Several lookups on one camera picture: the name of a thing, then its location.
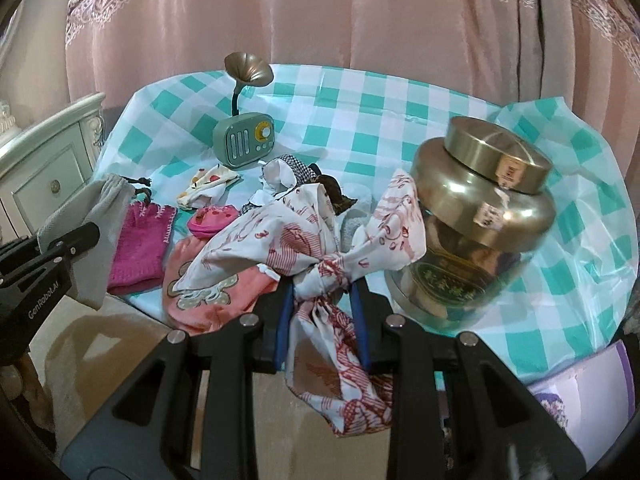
floral cloth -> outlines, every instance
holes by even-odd
[[[287,386],[336,434],[370,433],[390,423],[391,378],[370,378],[360,366],[353,321],[335,306],[337,295],[365,274],[401,269],[425,251],[415,183],[398,170],[348,252],[339,250],[324,187],[306,184],[220,231],[173,289],[210,287],[256,263],[293,276]]]
[[[214,205],[224,195],[226,188],[239,178],[239,173],[222,164],[215,165],[209,171],[200,168],[187,190],[176,197],[176,202],[185,211]]]

green radio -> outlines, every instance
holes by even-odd
[[[245,86],[262,87],[273,81],[267,62],[253,54],[234,52],[225,57],[226,72],[236,80],[231,101],[231,117],[213,129],[213,150],[229,168],[238,168],[267,155],[275,144],[273,118],[259,112],[241,114],[238,96]]]

black clamp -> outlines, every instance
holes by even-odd
[[[33,236],[0,247],[0,366],[14,363],[47,316],[72,287],[71,261],[95,247],[92,222],[54,240],[40,253]]]
[[[556,480],[585,472],[580,451],[477,335],[447,338],[394,314],[364,279],[350,290],[358,354],[394,375],[388,480],[511,480],[543,463]],[[173,330],[67,447],[71,480],[257,480],[252,373],[274,374],[287,353],[293,286],[282,278],[254,311],[215,333]],[[209,371],[200,470],[189,466],[202,371]],[[453,468],[444,459],[434,373],[449,403]]]

drawstring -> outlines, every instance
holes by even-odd
[[[140,187],[140,188],[134,189],[133,191],[135,192],[136,195],[139,195],[140,193],[144,193],[145,199],[143,200],[143,202],[145,203],[145,207],[149,207],[149,205],[151,204],[151,190],[148,187]]]
[[[147,186],[147,187],[151,186],[150,178],[141,177],[141,178],[135,179],[135,178],[129,178],[128,176],[123,176],[123,179],[129,182],[130,184],[142,184],[143,186]]]
[[[129,178],[128,176],[123,176],[123,179],[129,182],[130,184],[142,184],[143,186],[146,186],[146,187],[134,188],[133,191],[136,196],[139,195],[140,193],[144,193],[145,199],[143,200],[143,202],[145,204],[145,207],[149,207],[149,205],[151,204],[151,189],[150,189],[151,179],[145,178],[145,177]]]

checkered tablecloth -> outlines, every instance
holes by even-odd
[[[520,279],[474,330],[522,380],[536,380],[608,344],[625,311],[638,265],[634,216],[613,154],[562,99],[500,108],[437,86],[375,73],[275,65],[274,82],[246,88],[242,111],[271,115],[276,147],[316,162],[342,184],[369,187],[377,199],[393,171],[408,170],[418,145],[443,136],[452,116],[489,119],[534,142],[555,163],[549,178],[558,218]],[[139,90],[98,161],[113,172],[153,180],[154,201],[175,197],[198,168],[217,163],[211,132],[231,112],[234,81],[223,72],[175,76]],[[240,207],[258,189],[257,164],[223,197]],[[181,212],[173,243],[186,236]],[[381,273],[370,288],[388,295]],[[127,298],[156,319],[160,291]],[[341,305],[348,309],[348,304]]]

